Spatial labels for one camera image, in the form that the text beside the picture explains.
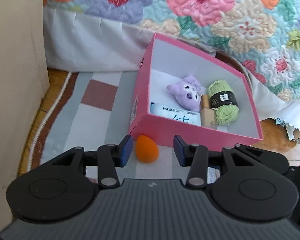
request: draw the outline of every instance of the label sticker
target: label sticker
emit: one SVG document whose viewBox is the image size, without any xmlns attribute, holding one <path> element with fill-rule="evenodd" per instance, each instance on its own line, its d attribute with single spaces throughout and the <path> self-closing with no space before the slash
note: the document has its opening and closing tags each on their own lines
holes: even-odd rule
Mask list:
<svg viewBox="0 0 300 240">
<path fill-rule="evenodd" d="M 133 105 L 132 105 L 130 124 L 132 124 L 134 118 L 135 118 L 136 115 L 137 115 L 137 104 L 138 104 L 138 95 L 136 96 L 136 99 L 134 100 L 134 103 L 133 103 Z"/>
<path fill-rule="evenodd" d="M 227 94 L 225 94 L 225 95 L 220 95 L 220 101 L 221 101 L 221 102 L 222 102 L 222 101 L 229 101 L 228 95 L 227 95 Z"/>
<path fill-rule="evenodd" d="M 234 97 L 234 94 L 231 91 L 222 91 L 214 94 L 210 98 L 211 108 L 216 109 L 220 106 L 225 105 L 235 105 L 238 106 L 237 100 Z"/>
</svg>

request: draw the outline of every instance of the yarn label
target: yarn label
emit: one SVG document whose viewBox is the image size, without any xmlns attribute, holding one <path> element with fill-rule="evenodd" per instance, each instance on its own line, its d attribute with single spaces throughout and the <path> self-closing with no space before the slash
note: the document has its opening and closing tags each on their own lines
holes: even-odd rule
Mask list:
<svg viewBox="0 0 300 240">
<path fill-rule="evenodd" d="M 235 105 L 238 106 L 237 100 L 234 97 L 234 94 L 231 91 L 221 91 L 214 94 L 210 98 L 211 108 L 219 108 L 220 106 L 225 105 Z"/>
</svg>

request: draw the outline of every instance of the wipes package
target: wipes package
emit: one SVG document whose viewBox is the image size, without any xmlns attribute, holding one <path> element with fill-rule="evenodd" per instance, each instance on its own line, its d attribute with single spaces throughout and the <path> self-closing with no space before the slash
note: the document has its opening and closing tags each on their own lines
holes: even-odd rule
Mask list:
<svg viewBox="0 0 300 240">
<path fill-rule="evenodd" d="M 152 102 L 150 106 L 150 113 L 179 122 L 201 126 L 200 113 L 197 112 L 177 109 Z"/>
</svg>

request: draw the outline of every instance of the striped rug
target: striped rug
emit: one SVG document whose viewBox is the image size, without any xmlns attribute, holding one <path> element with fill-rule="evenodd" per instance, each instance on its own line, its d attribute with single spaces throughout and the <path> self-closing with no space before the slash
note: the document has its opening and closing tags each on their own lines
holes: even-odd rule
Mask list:
<svg viewBox="0 0 300 240">
<path fill-rule="evenodd" d="M 33 141 L 28 171 L 75 147 L 97 150 L 107 143 L 118 144 L 128 132 L 132 95 L 137 72 L 72 73 L 50 109 Z M 125 168 L 117 168 L 124 178 L 171 179 L 185 181 L 189 168 L 180 167 L 171 147 L 159 146 L 159 158 L 144 164 L 131 153 Z M 208 182 L 219 176 L 209 169 Z M 87 167 L 87 177 L 97 179 L 97 167 Z"/>
</svg>

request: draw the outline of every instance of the gray rug stripe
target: gray rug stripe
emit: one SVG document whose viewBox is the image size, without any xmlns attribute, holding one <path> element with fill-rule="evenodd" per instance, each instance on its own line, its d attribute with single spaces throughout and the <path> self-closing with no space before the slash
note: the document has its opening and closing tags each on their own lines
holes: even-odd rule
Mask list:
<svg viewBox="0 0 300 240">
<path fill-rule="evenodd" d="M 132 97 L 137 79 L 137 71 L 122 72 L 117 93 L 114 98 L 109 124 L 106 131 L 105 144 L 118 144 L 128 133 L 132 108 Z M 135 178 L 137 159 L 134 151 L 125 168 L 117 168 L 118 177 Z"/>
<path fill-rule="evenodd" d="M 186 183 L 186 179 L 189 173 L 190 167 L 181 167 L 174 150 L 172 150 L 172 178 L 181 179 L 183 183 Z"/>
<path fill-rule="evenodd" d="M 74 116 L 92 75 L 92 72 L 78 74 L 72 96 L 61 109 L 47 136 L 40 164 L 63 153 Z"/>
</svg>

